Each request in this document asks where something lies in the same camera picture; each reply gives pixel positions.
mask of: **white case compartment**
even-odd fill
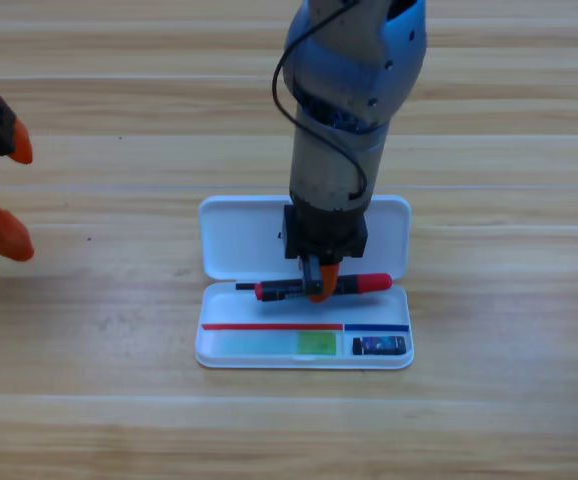
[[[196,359],[215,368],[399,369],[414,358],[407,296],[394,285],[385,292],[331,297],[322,304],[306,298],[259,302],[235,282],[301,278],[297,260],[284,258],[283,207],[288,196],[222,196],[199,208],[204,268],[215,280],[204,293],[196,335]],[[369,233],[363,258],[345,259],[340,274],[389,273],[407,266],[411,209],[401,197],[375,195],[365,219]],[[324,324],[335,334],[335,353],[299,354],[296,330],[207,330],[216,324]],[[346,331],[353,325],[368,330]],[[404,355],[353,355],[354,337],[403,336]]]

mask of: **open case lid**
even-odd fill
[[[300,278],[298,261],[284,258],[279,237],[289,201],[286,196],[204,201],[199,216],[207,274],[244,282]],[[400,278],[410,218],[404,199],[374,196],[365,214],[365,255],[343,260],[341,273]],[[253,292],[236,290],[233,281],[214,283],[204,292],[195,347],[198,362],[214,368],[400,369],[414,357],[407,296],[399,286],[314,304],[305,297],[259,302]]]
[[[297,260],[284,258],[280,233],[288,196],[221,196],[199,209],[204,268],[215,280],[299,278]],[[407,268],[411,208],[398,196],[375,195],[365,214],[368,240],[362,258],[345,258],[340,274],[389,273]]]

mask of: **red marker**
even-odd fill
[[[372,273],[366,275],[341,275],[338,277],[334,295],[357,295],[363,293],[389,290],[393,279],[387,273]],[[237,284],[238,290],[254,290],[256,298],[261,302],[273,302],[286,298],[304,297],[302,280],[279,280],[260,282],[256,284]]]

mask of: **wooden table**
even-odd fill
[[[578,0],[428,0],[379,191],[414,210],[416,360],[212,371],[196,212],[285,193],[298,0],[0,0],[0,479],[578,479]]]

